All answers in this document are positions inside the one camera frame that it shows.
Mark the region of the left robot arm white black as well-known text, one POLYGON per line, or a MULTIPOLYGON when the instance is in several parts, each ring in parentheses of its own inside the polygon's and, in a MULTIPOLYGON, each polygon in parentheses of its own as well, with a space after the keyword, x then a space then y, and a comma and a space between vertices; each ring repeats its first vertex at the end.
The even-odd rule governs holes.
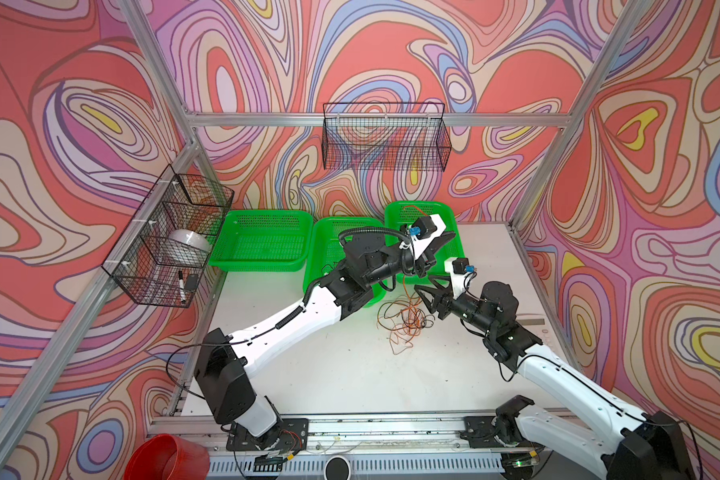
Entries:
POLYGON ((242 426, 257 439, 280 430, 280 416, 251 384, 271 360, 311 334, 362 309, 373 288, 399 275, 422 278, 436 254, 456 237, 437 215, 404 231, 356 227, 338 235, 344 257, 313 280, 301 300, 246 329, 210 331, 199 345, 194 379, 215 422, 242 426))

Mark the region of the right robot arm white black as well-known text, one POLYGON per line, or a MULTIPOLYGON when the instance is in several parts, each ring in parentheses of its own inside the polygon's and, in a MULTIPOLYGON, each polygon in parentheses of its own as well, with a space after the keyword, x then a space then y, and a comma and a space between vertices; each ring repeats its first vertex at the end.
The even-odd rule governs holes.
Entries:
POLYGON ((475 297, 443 276, 432 281, 415 288, 430 313, 457 317, 499 365, 543 389, 579 420, 564 420, 517 395, 495 411, 498 441, 540 443, 600 479, 696 478, 679 422, 618 398, 556 355, 518 323, 519 302, 509 285, 487 282, 475 297))

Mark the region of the right green plastic basket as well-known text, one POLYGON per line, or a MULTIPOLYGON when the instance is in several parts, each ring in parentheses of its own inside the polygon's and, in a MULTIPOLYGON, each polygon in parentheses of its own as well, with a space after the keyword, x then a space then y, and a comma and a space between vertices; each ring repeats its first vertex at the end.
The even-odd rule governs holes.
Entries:
MULTIPOLYGON (((385 208, 384 222, 387 228, 400 230, 403 225, 411 226, 423 215, 439 214, 445 222, 446 230, 452 230, 457 237, 452 246, 458 248, 458 256, 464 257, 464 250, 461 243, 459 229, 452 209, 441 202, 436 201, 396 201, 385 208)), ((445 275, 445 260, 437 258, 437 264, 431 268, 428 275, 445 275)))

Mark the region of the green plastic basket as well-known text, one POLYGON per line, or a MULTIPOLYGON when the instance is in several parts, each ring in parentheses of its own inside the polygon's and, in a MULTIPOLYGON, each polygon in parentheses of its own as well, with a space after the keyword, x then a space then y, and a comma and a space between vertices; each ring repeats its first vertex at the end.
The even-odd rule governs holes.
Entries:
MULTIPOLYGON (((458 248, 458 256, 464 257, 464 250, 461 243, 459 229, 452 209, 441 202, 436 201, 396 201, 385 208, 384 222, 387 228, 400 230, 403 225, 411 226, 423 215, 439 214, 445 222, 446 230, 452 230, 457 237, 452 246, 458 248)), ((437 264, 431 268, 428 275, 445 275, 445 260, 437 258, 437 264)))
POLYGON ((208 264, 226 272, 298 271, 306 262, 313 225, 304 211, 230 211, 208 264))
POLYGON ((328 274, 345 258, 338 235, 357 227, 382 227, 382 222, 370 217, 326 217, 315 223, 307 247, 304 291, 312 281, 328 274))

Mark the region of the middle green plastic basket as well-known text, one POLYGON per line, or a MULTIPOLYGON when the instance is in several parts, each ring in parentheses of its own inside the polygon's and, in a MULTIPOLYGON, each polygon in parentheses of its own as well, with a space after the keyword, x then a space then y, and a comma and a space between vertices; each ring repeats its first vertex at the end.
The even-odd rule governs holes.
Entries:
POLYGON ((304 291, 312 281, 328 274, 345 258, 338 235, 357 227, 382 227, 382 222, 370 217, 326 217, 315 223, 307 247, 304 291))

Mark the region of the left green plastic basket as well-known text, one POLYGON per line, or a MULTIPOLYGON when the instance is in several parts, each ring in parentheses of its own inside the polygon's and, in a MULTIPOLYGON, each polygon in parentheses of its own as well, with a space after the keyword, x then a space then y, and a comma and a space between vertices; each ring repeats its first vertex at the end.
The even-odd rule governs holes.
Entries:
POLYGON ((208 264, 226 272, 298 271, 306 262, 313 225, 304 211, 230 211, 208 264))

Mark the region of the red bucket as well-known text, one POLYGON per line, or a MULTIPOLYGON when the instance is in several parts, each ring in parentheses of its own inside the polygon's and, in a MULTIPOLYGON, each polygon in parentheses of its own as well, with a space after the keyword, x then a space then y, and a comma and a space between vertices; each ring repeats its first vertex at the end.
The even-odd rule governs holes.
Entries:
POLYGON ((200 444, 160 434, 142 444, 131 456, 125 480, 203 480, 210 472, 210 455, 200 444))

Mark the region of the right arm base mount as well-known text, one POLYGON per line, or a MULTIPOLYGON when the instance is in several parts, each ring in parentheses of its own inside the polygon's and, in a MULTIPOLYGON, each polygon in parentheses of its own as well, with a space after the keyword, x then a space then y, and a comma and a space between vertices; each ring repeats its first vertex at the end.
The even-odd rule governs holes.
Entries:
POLYGON ((523 437, 511 422, 497 419, 492 415, 466 416, 464 429, 459 438, 468 442, 469 447, 477 448, 540 448, 545 446, 523 437))

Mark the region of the aluminium rail front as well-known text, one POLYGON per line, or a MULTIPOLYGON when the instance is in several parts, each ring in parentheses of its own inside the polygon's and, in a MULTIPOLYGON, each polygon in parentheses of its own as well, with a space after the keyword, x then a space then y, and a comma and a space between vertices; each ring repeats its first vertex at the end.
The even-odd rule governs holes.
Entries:
MULTIPOLYGON (((466 429, 464 411, 375 414, 305 414, 308 454, 382 452, 460 452, 469 448, 460 433, 466 429)), ((228 433, 209 416, 161 417, 147 436, 170 434, 223 452, 228 433)))

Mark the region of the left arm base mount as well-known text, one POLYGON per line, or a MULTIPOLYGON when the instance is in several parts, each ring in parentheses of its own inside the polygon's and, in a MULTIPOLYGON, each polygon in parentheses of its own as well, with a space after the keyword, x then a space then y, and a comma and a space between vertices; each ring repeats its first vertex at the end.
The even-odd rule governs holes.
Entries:
POLYGON ((230 452, 298 453, 307 447, 309 420, 305 417, 281 419, 263 435, 256 437, 241 425, 228 432, 226 450, 230 452))

